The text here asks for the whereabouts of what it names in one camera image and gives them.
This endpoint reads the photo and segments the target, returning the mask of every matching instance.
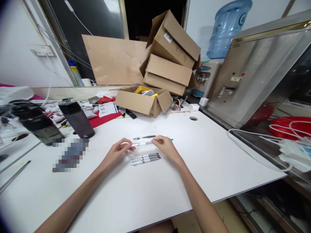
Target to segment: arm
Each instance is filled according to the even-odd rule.
[[[35,233],[63,233],[66,231],[80,208],[90,198],[103,181],[109,169],[120,159],[127,150],[134,151],[128,139],[122,139],[114,144],[100,165],[80,185],[80,187],[35,231]]]
[[[164,136],[157,136],[152,142],[174,163],[180,173],[201,231],[203,233],[229,233],[212,203],[179,155],[172,140]]]

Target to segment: pink object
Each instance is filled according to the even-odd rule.
[[[6,85],[6,84],[2,84],[0,83],[0,87],[15,87],[15,86],[12,86],[12,85]],[[39,96],[39,95],[33,95],[32,98],[30,98],[29,100],[42,100],[44,99],[43,97]]]

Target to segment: red coil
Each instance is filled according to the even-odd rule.
[[[284,127],[289,127],[289,124],[291,122],[293,122],[293,121],[308,121],[308,122],[311,122],[311,117],[305,117],[305,116],[286,116],[286,117],[281,117],[281,118],[272,120],[271,121],[271,125],[280,125],[280,126],[284,126]],[[291,129],[286,129],[286,128],[282,128],[282,127],[278,127],[278,126],[273,126],[273,128],[281,130],[281,131],[286,132],[286,133],[294,134],[294,132]],[[295,122],[295,123],[292,123],[292,128],[311,134],[311,123]],[[269,131],[271,133],[273,133],[276,137],[279,137],[279,138],[290,139],[290,140],[298,140],[297,137],[294,137],[292,135],[288,135],[288,134],[285,134],[285,133],[281,133],[281,132],[276,131],[276,130],[274,130],[272,128],[269,128]],[[296,133],[299,136],[302,136],[302,137],[310,137],[310,135],[307,135],[307,134],[304,134],[304,133],[300,133],[300,132],[297,132],[297,131],[296,131]]]

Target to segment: red cloth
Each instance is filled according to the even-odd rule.
[[[284,127],[289,127],[289,124],[291,122],[293,122],[293,121],[308,121],[308,122],[311,122],[311,117],[286,116],[286,117],[281,117],[281,118],[272,120],[271,124],[272,125],[280,125],[280,126],[284,126]],[[286,129],[286,128],[277,127],[277,126],[273,126],[273,128],[281,130],[283,132],[294,134],[294,132],[291,129]],[[292,128],[311,134],[311,123],[303,123],[303,122],[292,123]],[[291,136],[291,135],[288,135],[288,134],[285,134],[285,133],[281,133],[281,132],[276,131],[276,130],[271,129],[271,128],[269,128],[269,131],[271,133],[273,133],[276,137],[279,137],[279,138],[290,139],[290,140],[298,140],[297,137],[294,137],[294,136]],[[296,133],[299,136],[302,136],[302,137],[309,137],[309,135],[304,134],[304,133],[300,133],[300,132],[297,132],[297,131],[296,131]]]
[[[97,126],[100,126],[114,118],[117,118],[119,116],[122,116],[122,113],[120,112],[117,112],[117,113],[112,113],[112,114],[109,114],[107,116],[103,116],[103,117],[99,117],[98,114],[99,114],[99,111],[95,113],[97,116],[89,119],[89,122],[91,123],[91,126],[93,128],[96,128]]]
[[[101,97],[99,100],[98,100],[98,104],[105,104],[105,103],[108,103],[108,102],[113,102],[115,101],[116,98],[115,97],[112,97],[112,98],[109,98],[107,96],[103,96]]]

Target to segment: white wall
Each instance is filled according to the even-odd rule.
[[[186,32],[201,47],[202,61],[208,60],[206,52],[212,36],[217,11],[233,0],[188,0],[188,20]],[[282,17],[290,0],[253,0],[243,30]],[[311,9],[310,0],[296,0],[288,15]]]
[[[37,22],[45,28],[36,12],[32,12]],[[58,56],[50,58],[51,64],[46,57],[37,57],[30,51],[30,45],[44,44],[22,1],[7,1],[0,18],[0,83],[48,87],[51,71],[46,67],[49,67],[59,74],[53,74],[53,87],[71,86],[72,82]]]

